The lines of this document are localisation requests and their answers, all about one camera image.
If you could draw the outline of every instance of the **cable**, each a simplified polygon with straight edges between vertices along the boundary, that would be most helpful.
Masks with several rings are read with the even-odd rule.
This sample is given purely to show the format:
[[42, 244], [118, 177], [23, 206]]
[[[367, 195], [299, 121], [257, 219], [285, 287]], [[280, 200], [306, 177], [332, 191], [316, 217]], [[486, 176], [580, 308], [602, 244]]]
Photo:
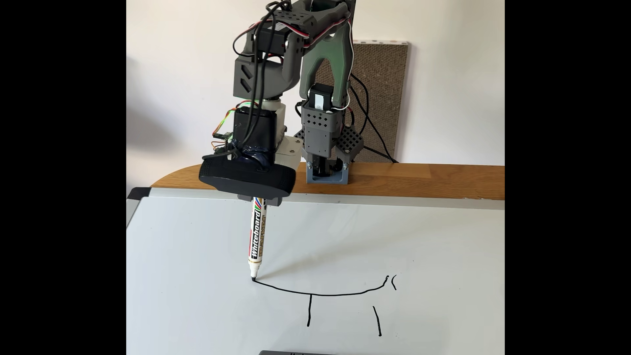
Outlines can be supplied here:
[[[355, 50], [353, 49], [353, 27], [351, 26], [350, 18], [348, 19], [348, 40], [351, 42], [351, 53], [353, 54], [353, 56], [351, 57], [351, 68], [348, 70], [347, 80], [351, 80], [351, 75], [352, 75], [351, 71], [353, 70], [353, 62], [355, 62]], [[348, 105], [350, 105], [351, 103], [351, 97], [350, 95], [348, 95], [348, 89], [346, 89], [346, 99], [348, 100], [348, 102], [346, 103], [346, 106], [343, 109], [346, 109]]]
[[212, 142], [210, 142], [210, 145], [212, 145], [212, 146], [213, 146], [213, 149], [217, 149], [217, 147], [216, 147], [213, 143], [226, 144], [226, 142], [225, 142], [225, 141], [223, 141], [223, 140], [213, 140]]
[[[371, 152], [373, 152], [373, 153], [377, 153], [377, 154], [381, 155], [382, 157], [384, 157], [384, 158], [386, 158], [386, 159], [390, 160], [390, 158], [389, 158], [386, 154], [383, 154], [382, 152], [376, 151], [376, 150], [374, 150], [373, 148], [366, 147], [365, 145], [363, 146], [363, 148], [364, 148], [364, 149], [368, 149], [368, 150], [370, 150]], [[396, 161], [396, 160], [394, 160], [394, 159], [392, 159], [392, 162], [393, 162], [393, 163], [398, 163], [398, 161]]]
[[386, 147], [386, 143], [384, 142], [384, 139], [381, 138], [381, 135], [379, 134], [379, 131], [377, 131], [377, 128], [375, 128], [375, 125], [372, 124], [372, 120], [370, 119], [370, 117], [368, 116], [368, 113], [366, 113], [366, 110], [363, 109], [362, 103], [359, 102], [359, 97], [357, 96], [357, 93], [355, 92], [355, 89], [353, 88], [353, 85], [349, 85], [349, 87], [351, 88], [351, 91], [353, 92], [353, 95], [355, 96], [355, 99], [357, 100], [357, 103], [359, 104], [359, 108], [363, 111], [363, 113], [366, 115], [366, 121], [368, 121], [370, 123], [370, 125], [372, 126], [372, 129], [375, 130], [375, 133], [377, 133], [377, 136], [379, 137], [379, 139], [381, 140], [381, 144], [383, 144], [384, 146], [384, 150], [386, 151], [386, 154], [388, 154], [388, 159], [390, 159], [393, 163], [396, 162], [396, 160], [394, 160], [394, 158], [392, 158], [392, 155], [390, 155], [390, 153], [388, 152], [388, 148]]
[[[254, 56], [254, 83], [253, 83], [254, 84], [254, 88], [252, 90], [252, 99], [250, 100], [251, 102], [255, 102], [256, 101], [256, 85], [257, 85], [257, 82], [258, 82], [258, 79], [259, 79], [259, 77], [258, 77], [258, 72], [259, 72], [259, 65], [258, 65], [259, 38], [260, 38], [260, 34], [261, 34], [262, 24], [264, 22], [267, 22], [268, 18], [270, 16], [272, 16], [272, 27], [274, 27], [275, 24], [276, 24], [276, 17], [274, 15], [274, 10], [278, 9], [282, 4], [285, 4], [285, 3], [290, 3], [291, 4], [291, 2], [289, 0], [281, 1], [280, 3], [276, 4], [270, 11], [268, 11], [267, 15], [265, 15], [263, 20], [253, 24], [252, 26], [250, 26], [250, 28], [248, 30], [246, 30], [245, 32], [243, 32], [243, 33], [241, 33], [239, 35], [239, 37], [241, 37], [244, 33], [248, 32], [254, 26], [256, 26], [256, 29], [254, 30], [254, 32], [255, 32], [255, 35], [254, 35], [254, 50], [253, 50], [254, 53], [253, 53], [253, 55], [251, 55], [251, 56]], [[270, 38], [269, 38], [268, 49], [265, 52], [266, 55], [262, 59], [262, 65], [261, 65], [261, 71], [262, 71], [262, 73], [261, 73], [261, 98], [259, 99], [259, 102], [263, 101], [263, 92], [264, 92], [264, 86], [265, 86], [265, 82], [264, 82], [265, 81], [265, 64], [267, 63], [267, 54], [269, 54], [269, 50], [271, 48], [271, 45], [272, 45], [272, 36], [270, 36]], [[258, 110], [257, 110], [257, 114], [256, 114], [256, 121], [258, 122], [259, 118], [261, 117], [261, 105], [257, 105], [257, 106], [258, 106]], [[252, 113], [254, 112], [254, 110], [250, 109], [249, 111], [250, 112], [249, 112], [249, 114], [247, 116], [247, 126], [245, 128], [245, 132], [247, 132], [247, 134], [246, 134], [245, 138], [243, 139], [243, 141], [241, 142], [241, 147], [237, 147], [235, 145], [235, 148], [233, 148], [233, 149], [231, 149], [231, 150], [229, 150], [227, 152], [219, 153], [219, 154], [204, 155], [202, 157], [202, 159], [205, 160], [205, 159], [208, 159], [208, 158], [224, 157], [226, 155], [231, 155], [231, 154], [236, 153], [238, 151], [240, 152], [241, 149], [243, 149], [243, 147], [245, 146], [245, 143], [247, 143], [247, 140], [250, 138], [250, 136], [252, 135], [252, 132], [254, 131], [254, 128], [256, 127], [256, 123], [252, 126]]]
[[353, 109], [349, 107], [348, 110], [351, 112], [351, 124], [355, 124], [355, 114], [353, 113]]
[[324, 35], [326, 32], [328, 32], [328, 30], [330, 30], [330, 29], [332, 29], [333, 27], [335, 27], [335, 26], [339, 25], [340, 23], [343, 23], [343, 22], [344, 22], [344, 21], [346, 21], [346, 20], [348, 20], [348, 17], [345, 17], [345, 18], [341, 19], [340, 21], [337, 21], [337, 22], [334, 22], [334, 23], [330, 24], [330, 25], [329, 25], [329, 26], [328, 26], [328, 27], [327, 27], [324, 31], [320, 32], [320, 34], [319, 34], [319, 35], [317, 35], [317, 36], [313, 39], [313, 41], [311, 41], [311, 43], [309, 43], [309, 44], [305, 44], [303, 47], [305, 47], [305, 48], [309, 48], [309, 47], [311, 47], [314, 43], [316, 43], [316, 42], [317, 42], [317, 40], [319, 40], [319, 39], [320, 39], [320, 37], [322, 37], [322, 35]]
[[[370, 102], [369, 102], [369, 97], [368, 97], [368, 89], [366, 88], [366, 85], [364, 85], [362, 83], [361, 80], [359, 80], [353, 73], [351, 73], [351, 77], [353, 79], [355, 79], [362, 87], [363, 87], [363, 92], [366, 94], [366, 111], [364, 111], [364, 113], [366, 113], [366, 116], [368, 116], [368, 112], [370, 112]], [[359, 134], [363, 133], [363, 130], [366, 128], [366, 122], [367, 120], [364, 119], [363, 120], [363, 126], [362, 126], [362, 130], [359, 131]]]
[[[269, 16], [272, 16], [272, 28], [274, 28], [274, 26], [276, 25], [276, 15], [274, 15], [274, 10], [276, 10], [277, 8], [279, 8], [282, 4], [285, 3], [289, 3], [291, 5], [291, 2], [289, 0], [283, 0], [280, 3], [276, 4], [271, 10], [269, 10], [268, 14], [265, 16], [265, 18], [261, 21], [261, 24], [259, 24], [259, 27], [257, 29], [256, 32], [256, 38], [254, 39], [254, 53], [258, 53], [258, 43], [259, 43], [259, 38], [260, 38], [260, 34], [261, 34], [261, 29], [262, 29], [262, 23], [267, 21], [267, 19], [269, 18]], [[272, 48], [272, 36], [269, 36], [269, 42], [268, 42], [268, 49], [265, 51], [266, 55], [263, 57], [263, 62], [261, 65], [261, 96], [259, 99], [259, 102], [263, 102], [263, 94], [265, 92], [265, 65], [268, 62], [268, 54], [269, 51]], [[254, 65], [257, 65], [256, 60], [257, 60], [258, 55], [254, 56]], [[256, 98], [256, 68], [255, 68], [255, 73], [254, 73], [254, 88], [252, 90], [252, 101], [254, 101], [254, 99]], [[247, 120], [247, 126], [245, 131], [247, 132], [247, 134], [245, 135], [245, 138], [243, 139], [243, 142], [241, 143], [241, 148], [243, 148], [245, 146], [245, 144], [247, 143], [247, 140], [250, 139], [250, 136], [252, 136], [252, 133], [254, 132], [254, 128], [256, 127], [256, 124], [259, 122], [259, 118], [261, 117], [261, 105], [258, 107], [258, 111], [256, 112], [256, 122], [254, 123], [254, 125], [252, 126], [252, 128], [250, 128], [250, 125], [252, 124], [252, 112], [253, 110], [250, 110], [250, 113], [248, 115], [248, 120]]]
[[296, 106], [294, 107], [294, 109], [296, 110], [296, 113], [298, 114], [298, 117], [302, 118], [302, 114], [300, 113], [300, 111], [298, 111], [298, 106], [300, 106], [302, 104], [303, 101], [298, 101], [296, 102]]
[[278, 54], [268, 54], [268, 59], [269, 58], [274, 58], [274, 57], [280, 58], [280, 64], [283, 64], [283, 62], [285, 61], [285, 58], [279, 56]]

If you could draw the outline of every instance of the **black cable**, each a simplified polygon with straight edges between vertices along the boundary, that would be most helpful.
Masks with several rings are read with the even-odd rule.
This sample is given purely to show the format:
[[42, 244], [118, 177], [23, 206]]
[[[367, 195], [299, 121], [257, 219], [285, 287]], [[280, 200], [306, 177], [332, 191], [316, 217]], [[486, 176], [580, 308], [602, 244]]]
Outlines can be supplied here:
[[294, 107], [294, 109], [296, 110], [298, 117], [302, 118], [302, 114], [300, 113], [300, 111], [298, 111], [298, 106], [300, 106], [300, 104], [302, 104], [302, 101], [296, 102], [296, 106]]
[[280, 3], [278, 1], [273, 1], [272, 3], [269, 3], [269, 4], [265, 5], [265, 9], [268, 10], [268, 11], [272, 11], [269, 8], [270, 5], [280, 5], [280, 8], [283, 9], [283, 11], [291, 11], [292, 10], [292, 2], [291, 1], [281, 1]]
[[[256, 101], [256, 85], [258, 82], [258, 70], [259, 70], [259, 66], [258, 66], [258, 52], [259, 52], [259, 37], [261, 34], [261, 29], [263, 28], [263, 25], [265, 24], [265, 22], [268, 20], [268, 18], [270, 16], [272, 16], [272, 28], [274, 28], [276, 26], [276, 17], [274, 15], [274, 10], [278, 9], [282, 4], [286, 4], [289, 3], [291, 4], [291, 2], [289, 0], [283, 0], [280, 3], [276, 4], [272, 9], [270, 9], [267, 13], [267, 15], [265, 15], [265, 17], [261, 20], [261, 22], [258, 24], [257, 27], [254, 28], [254, 32], [255, 32], [255, 37], [254, 37], [254, 89], [252, 90], [252, 102]], [[258, 110], [257, 110], [257, 114], [256, 114], [256, 121], [258, 122], [259, 118], [261, 117], [261, 106], [262, 106], [262, 102], [263, 102], [263, 91], [264, 91], [264, 86], [265, 86], [265, 64], [267, 63], [267, 54], [269, 54], [269, 51], [271, 49], [271, 43], [272, 43], [272, 36], [270, 36], [269, 38], [269, 44], [268, 44], [268, 50], [265, 53], [266, 56], [262, 59], [262, 65], [261, 65], [261, 99], [259, 100], [259, 105], [258, 105]], [[252, 107], [250, 107], [249, 109], [249, 114], [247, 117], [247, 126], [245, 129], [245, 132], [247, 132], [245, 138], [243, 139], [243, 141], [241, 142], [241, 147], [239, 148], [238, 146], [236, 146], [235, 148], [225, 152], [225, 153], [219, 153], [219, 154], [210, 154], [210, 155], [204, 155], [202, 157], [202, 159], [208, 159], [208, 158], [218, 158], [218, 157], [224, 157], [226, 155], [230, 155], [233, 154], [237, 151], [240, 151], [241, 149], [243, 149], [243, 147], [245, 146], [245, 143], [247, 142], [247, 140], [250, 138], [250, 136], [252, 135], [252, 132], [254, 131], [254, 128], [256, 127], [256, 123], [252, 126], [252, 113], [254, 112], [254, 110], [252, 109]]]
[[[370, 150], [371, 152], [376, 153], [376, 154], [379, 154], [379, 155], [381, 155], [382, 157], [384, 157], [384, 158], [386, 158], [386, 159], [390, 160], [390, 157], [388, 157], [386, 154], [383, 154], [382, 152], [380, 152], [380, 151], [378, 151], [378, 150], [374, 150], [373, 148], [366, 147], [365, 145], [363, 146], [363, 148], [364, 148], [364, 149], [368, 149], [368, 150]], [[396, 161], [396, 160], [394, 160], [394, 159], [392, 159], [392, 162], [393, 162], [393, 163], [398, 163], [398, 161]]]
[[[364, 85], [364, 84], [362, 83], [362, 81], [361, 81], [361, 80], [359, 80], [359, 79], [355, 76], [355, 74], [351, 73], [351, 77], [352, 77], [353, 79], [355, 79], [355, 80], [359, 83], [359, 85], [361, 85], [361, 86], [363, 87], [363, 92], [366, 94], [366, 111], [365, 111], [365, 112], [366, 112], [366, 116], [368, 116], [368, 113], [370, 112], [370, 101], [369, 101], [369, 97], [368, 97], [368, 89], [366, 88], [366, 85]], [[359, 134], [362, 134], [362, 133], [363, 133], [363, 130], [366, 128], [366, 121], [368, 121], [368, 120], [366, 120], [366, 119], [364, 119], [364, 120], [363, 120], [362, 130], [360, 130], [360, 131], [359, 131]]]
[[[292, 9], [292, 2], [291, 2], [291, 1], [289, 1], [289, 0], [283, 0], [283, 1], [281, 1], [280, 3], [279, 3], [278, 1], [274, 1], [273, 3], [269, 3], [269, 4], [267, 4], [267, 5], [265, 6], [265, 9], [266, 9], [267, 11], [269, 11], [269, 12], [272, 12], [272, 11], [274, 11], [275, 9], [277, 9], [277, 8], [278, 8], [278, 7], [276, 6], [276, 7], [274, 7], [274, 9], [270, 9], [270, 8], [269, 8], [269, 5], [272, 5], [272, 4], [275, 4], [275, 5], [279, 5], [279, 6], [281, 6], [281, 9], [283, 9], [283, 11], [288, 11], [288, 9], [289, 9], [289, 10], [291, 10], [291, 9]], [[236, 53], [236, 55], [238, 55], [238, 56], [243, 56], [243, 57], [252, 57], [252, 56], [254, 56], [254, 54], [239, 53], [239, 52], [237, 52], [237, 50], [236, 50], [236, 48], [235, 48], [235, 44], [237, 43], [237, 41], [239, 40], [239, 38], [241, 38], [241, 37], [242, 37], [243, 35], [245, 35], [247, 32], [249, 32], [249, 31], [246, 31], [246, 32], [244, 32], [244, 33], [240, 34], [239, 36], [237, 36], [237, 38], [235, 38], [235, 40], [234, 40], [234, 41], [232, 41], [232, 50], [233, 50], [233, 51], [234, 51], [234, 53]]]
[[353, 85], [349, 85], [348, 87], [351, 89], [351, 92], [353, 92], [353, 95], [355, 96], [355, 100], [357, 100], [357, 104], [359, 105], [359, 108], [366, 115], [366, 121], [368, 121], [370, 123], [370, 125], [372, 126], [372, 129], [375, 130], [375, 133], [377, 133], [377, 136], [381, 140], [381, 144], [383, 144], [384, 150], [386, 151], [386, 154], [388, 154], [388, 159], [390, 159], [393, 163], [396, 162], [396, 160], [394, 160], [394, 158], [392, 158], [392, 155], [390, 155], [390, 153], [388, 152], [388, 148], [386, 147], [386, 143], [384, 142], [384, 139], [381, 138], [381, 135], [379, 134], [379, 131], [377, 131], [377, 128], [375, 128], [375, 125], [372, 124], [372, 120], [368, 116], [368, 113], [366, 112], [365, 109], [363, 109], [362, 103], [359, 101], [359, 97], [357, 96], [357, 93], [356, 93], [355, 89], [353, 88]]
[[[268, 14], [265, 16], [265, 18], [262, 20], [261, 25], [259, 25], [259, 30], [256, 33], [256, 39], [254, 40], [254, 53], [257, 54], [256, 56], [254, 56], [255, 60], [254, 60], [254, 65], [256, 65], [256, 58], [258, 57], [258, 39], [260, 38], [260, 34], [261, 34], [261, 29], [262, 29], [262, 24], [267, 21], [267, 19], [269, 18], [269, 16], [272, 16], [272, 28], [274, 28], [276, 26], [276, 15], [274, 15], [274, 10], [276, 10], [281, 3], [276, 4], [276, 6], [274, 6], [271, 10], [269, 10]], [[247, 140], [250, 139], [250, 136], [252, 135], [252, 133], [254, 132], [254, 129], [256, 128], [256, 124], [259, 122], [259, 118], [261, 117], [261, 110], [262, 110], [262, 106], [263, 106], [263, 94], [265, 91], [265, 65], [268, 62], [268, 54], [269, 51], [272, 48], [272, 39], [273, 36], [269, 36], [269, 43], [268, 43], [268, 49], [265, 51], [265, 56], [263, 57], [263, 62], [261, 65], [261, 96], [259, 99], [259, 106], [258, 106], [258, 110], [256, 111], [256, 120], [254, 122], [254, 124], [252, 125], [252, 107], [250, 108], [250, 113], [248, 115], [248, 120], [247, 120], [247, 126], [245, 127], [245, 131], [247, 132], [247, 134], [245, 135], [245, 138], [243, 138], [243, 142], [241, 143], [241, 148], [243, 148], [245, 146], [245, 143], [247, 143]], [[254, 99], [256, 98], [256, 77], [254, 78], [254, 89], [252, 91], [252, 102], [254, 102]]]

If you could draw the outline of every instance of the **whiteboard marker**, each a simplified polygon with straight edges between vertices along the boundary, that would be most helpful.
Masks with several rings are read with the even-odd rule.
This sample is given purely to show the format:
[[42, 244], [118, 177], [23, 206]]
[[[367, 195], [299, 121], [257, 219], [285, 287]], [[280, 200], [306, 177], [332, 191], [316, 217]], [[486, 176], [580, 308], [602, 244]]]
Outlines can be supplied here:
[[265, 218], [268, 214], [268, 206], [264, 198], [252, 198], [252, 222], [250, 223], [250, 247], [248, 261], [250, 264], [250, 276], [252, 281], [261, 267], [263, 260], [263, 239], [265, 237]]

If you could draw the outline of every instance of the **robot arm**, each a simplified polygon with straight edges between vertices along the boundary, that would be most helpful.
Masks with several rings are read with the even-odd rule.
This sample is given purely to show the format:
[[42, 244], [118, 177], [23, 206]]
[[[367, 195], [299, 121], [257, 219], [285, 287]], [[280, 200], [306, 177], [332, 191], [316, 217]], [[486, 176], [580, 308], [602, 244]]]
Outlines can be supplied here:
[[[268, 16], [251, 26], [243, 33], [245, 47], [235, 60], [233, 95], [257, 98], [256, 107], [235, 111], [233, 132], [215, 137], [226, 140], [225, 148], [203, 157], [199, 178], [244, 199], [256, 196], [280, 203], [292, 192], [298, 152], [307, 160], [308, 183], [345, 184], [348, 164], [363, 148], [363, 140], [345, 124], [344, 115], [353, 64], [355, 0], [298, 0], [275, 7], [274, 28]], [[271, 55], [280, 56], [281, 63], [264, 60]], [[324, 59], [331, 63], [333, 87], [315, 82]], [[300, 81], [301, 63], [303, 129], [287, 137], [280, 97]], [[334, 148], [338, 159], [327, 160]]]

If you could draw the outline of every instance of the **colorful wires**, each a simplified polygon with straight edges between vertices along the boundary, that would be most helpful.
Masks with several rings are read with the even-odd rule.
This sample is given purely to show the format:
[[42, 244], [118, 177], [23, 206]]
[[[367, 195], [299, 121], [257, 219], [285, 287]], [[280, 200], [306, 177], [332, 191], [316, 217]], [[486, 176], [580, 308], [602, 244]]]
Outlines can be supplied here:
[[252, 102], [251, 100], [243, 100], [243, 101], [239, 102], [235, 107], [229, 109], [228, 112], [226, 112], [226, 116], [221, 120], [221, 122], [219, 122], [219, 125], [213, 131], [213, 136], [219, 131], [219, 129], [221, 129], [221, 126], [223, 126], [223, 123], [226, 121], [226, 118], [228, 118], [228, 116], [230, 115], [231, 112], [235, 112], [241, 105], [243, 105], [243, 104], [250, 104], [251, 102]]

